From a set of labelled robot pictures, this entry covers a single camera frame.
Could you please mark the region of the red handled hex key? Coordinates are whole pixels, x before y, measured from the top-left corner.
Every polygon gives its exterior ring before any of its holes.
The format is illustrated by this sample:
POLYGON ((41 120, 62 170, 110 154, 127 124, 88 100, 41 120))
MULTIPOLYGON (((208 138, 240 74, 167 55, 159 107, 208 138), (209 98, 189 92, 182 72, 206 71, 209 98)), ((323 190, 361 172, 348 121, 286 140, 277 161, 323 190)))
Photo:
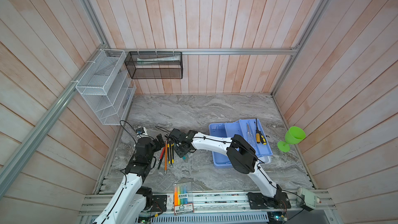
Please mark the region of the red handled hex key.
POLYGON ((163 161, 165 151, 166 151, 166 147, 164 146, 163 149, 162 149, 162 151, 161 151, 161 155, 160 155, 160 157, 159 157, 158 167, 157 167, 158 170, 160 169, 161 163, 162 163, 162 161, 163 161))

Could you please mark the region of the teal utility knife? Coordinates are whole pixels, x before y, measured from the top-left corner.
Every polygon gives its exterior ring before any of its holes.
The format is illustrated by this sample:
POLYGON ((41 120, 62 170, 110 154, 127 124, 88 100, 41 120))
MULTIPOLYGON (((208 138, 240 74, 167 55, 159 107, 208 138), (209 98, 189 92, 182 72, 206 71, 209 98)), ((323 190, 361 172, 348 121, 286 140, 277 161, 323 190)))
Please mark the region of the teal utility knife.
POLYGON ((189 156, 188 156, 188 155, 185 155, 185 156, 183 156, 183 158, 182 158, 182 159, 183 159, 183 161, 184 161, 184 162, 188 162, 188 160, 189 160, 189 156))

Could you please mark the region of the yellow black utility knife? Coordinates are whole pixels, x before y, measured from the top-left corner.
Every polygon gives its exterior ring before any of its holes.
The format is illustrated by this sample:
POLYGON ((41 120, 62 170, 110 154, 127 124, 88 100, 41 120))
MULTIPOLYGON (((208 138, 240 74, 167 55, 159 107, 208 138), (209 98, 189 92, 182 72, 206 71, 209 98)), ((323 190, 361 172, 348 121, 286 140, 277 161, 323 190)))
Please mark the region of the yellow black utility knife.
POLYGON ((171 166, 174 164, 174 143, 168 143, 168 162, 171 166))

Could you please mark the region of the orange handled screwdriver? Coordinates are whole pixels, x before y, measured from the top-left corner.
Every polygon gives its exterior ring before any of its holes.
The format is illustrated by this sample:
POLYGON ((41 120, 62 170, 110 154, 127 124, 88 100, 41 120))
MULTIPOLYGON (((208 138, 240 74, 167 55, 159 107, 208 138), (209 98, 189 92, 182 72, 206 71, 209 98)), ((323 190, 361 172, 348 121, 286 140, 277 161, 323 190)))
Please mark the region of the orange handled screwdriver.
POLYGON ((169 149, 169 144, 168 144, 168 142, 166 141, 166 144, 165 144, 165 154, 164 154, 164 163, 165 163, 165 165, 164 165, 164 174, 165 174, 165 175, 167 174, 168 149, 169 149))

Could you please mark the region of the silver metal tool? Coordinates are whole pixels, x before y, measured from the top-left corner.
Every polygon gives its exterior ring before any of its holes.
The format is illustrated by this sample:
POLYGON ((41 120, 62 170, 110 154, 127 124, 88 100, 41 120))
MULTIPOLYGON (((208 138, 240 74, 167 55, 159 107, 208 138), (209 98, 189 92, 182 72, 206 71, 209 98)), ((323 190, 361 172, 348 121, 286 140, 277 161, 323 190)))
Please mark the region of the silver metal tool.
POLYGON ((249 141, 252 141, 253 135, 252 135, 252 132, 251 132, 249 123, 246 123, 246 127, 247 127, 247 137, 248 137, 248 140, 249 140, 249 141))

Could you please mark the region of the yellow black handled screwdriver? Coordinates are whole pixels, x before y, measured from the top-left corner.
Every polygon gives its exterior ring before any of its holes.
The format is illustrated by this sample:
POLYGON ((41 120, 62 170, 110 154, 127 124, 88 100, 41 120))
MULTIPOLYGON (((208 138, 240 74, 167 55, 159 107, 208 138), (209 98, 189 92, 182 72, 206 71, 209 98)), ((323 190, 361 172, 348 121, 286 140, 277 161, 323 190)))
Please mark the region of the yellow black handled screwdriver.
POLYGON ((256 119, 256 142, 257 144, 262 144, 262 145, 267 144, 265 136, 262 134, 262 132, 259 129, 258 119, 256 119))

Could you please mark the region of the white toolbox lid pink handle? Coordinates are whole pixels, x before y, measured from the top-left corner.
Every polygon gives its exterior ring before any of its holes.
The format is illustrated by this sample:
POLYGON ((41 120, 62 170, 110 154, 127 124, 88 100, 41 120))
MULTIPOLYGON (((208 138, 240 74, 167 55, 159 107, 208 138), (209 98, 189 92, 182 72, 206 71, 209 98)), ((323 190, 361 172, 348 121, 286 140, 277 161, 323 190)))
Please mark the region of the white toolbox lid pink handle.
POLYGON ((296 194, 298 195, 296 199, 296 205, 306 211, 310 212, 315 210, 317 204, 321 203, 320 198, 314 192, 308 189, 299 188, 296 194))

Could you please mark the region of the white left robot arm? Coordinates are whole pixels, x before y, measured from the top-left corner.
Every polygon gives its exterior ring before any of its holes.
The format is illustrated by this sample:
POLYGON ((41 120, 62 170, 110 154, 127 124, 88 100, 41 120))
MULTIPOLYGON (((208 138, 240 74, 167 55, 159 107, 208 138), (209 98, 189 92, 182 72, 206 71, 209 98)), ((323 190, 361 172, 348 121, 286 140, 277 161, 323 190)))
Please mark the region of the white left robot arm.
POLYGON ((95 224, 133 224, 144 210, 152 208, 152 189, 143 186, 154 168, 154 153, 165 146, 162 135, 155 139, 142 135, 135 146, 135 154, 124 169, 124 178, 95 224))

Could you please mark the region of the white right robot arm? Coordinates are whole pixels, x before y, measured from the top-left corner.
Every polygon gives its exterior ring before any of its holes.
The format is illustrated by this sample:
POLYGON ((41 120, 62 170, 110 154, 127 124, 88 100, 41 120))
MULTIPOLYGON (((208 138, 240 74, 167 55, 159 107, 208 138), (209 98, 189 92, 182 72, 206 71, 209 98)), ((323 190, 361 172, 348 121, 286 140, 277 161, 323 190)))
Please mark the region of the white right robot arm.
POLYGON ((175 152, 181 158, 196 150, 208 150, 227 156, 233 168, 248 175, 260 189, 259 193, 247 194, 251 209, 291 208, 288 195, 261 168, 263 161, 242 136, 236 134, 232 138, 220 138, 192 130, 183 133, 173 129, 167 138, 175 144, 175 152))

